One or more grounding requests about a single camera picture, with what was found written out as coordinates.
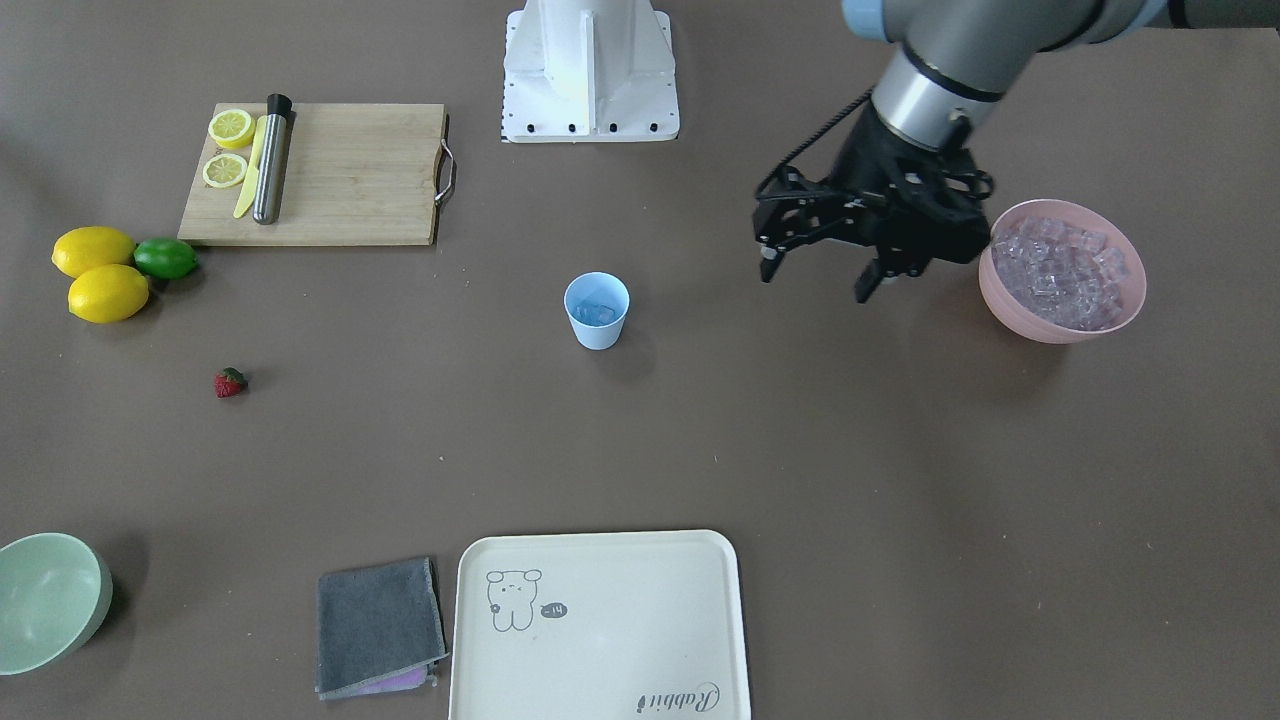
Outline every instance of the strawberry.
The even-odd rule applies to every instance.
[[[239,395],[247,386],[248,380],[236,368],[223,368],[220,373],[214,375],[214,392],[218,393],[218,397]]]

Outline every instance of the robotic arm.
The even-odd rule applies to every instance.
[[[964,145],[1037,53],[1148,24],[1280,26],[1276,0],[844,0],[844,10],[855,33],[899,50],[831,174],[808,181],[787,164],[797,150],[758,188],[753,222],[764,282],[804,245],[876,247],[859,302],[886,278],[919,275],[934,258],[969,263],[987,246],[993,181]]]

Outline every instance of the knife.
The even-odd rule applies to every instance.
[[[288,152],[289,111],[293,101],[274,92],[266,99],[266,131],[257,188],[253,193],[253,222],[269,225],[280,217],[280,188],[284,183],[284,158]]]
[[[243,218],[253,204],[253,192],[257,191],[259,161],[262,159],[262,137],[266,136],[266,115],[257,119],[253,126],[253,149],[248,151],[248,169],[244,172],[244,184],[241,187],[239,200],[236,201],[233,218]]]

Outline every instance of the gray cloth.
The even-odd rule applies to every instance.
[[[320,700],[435,684],[447,652],[429,557],[324,575],[316,605]]]

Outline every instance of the white tray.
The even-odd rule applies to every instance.
[[[733,546],[712,530],[494,537],[458,566],[451,720],[748,720]]]

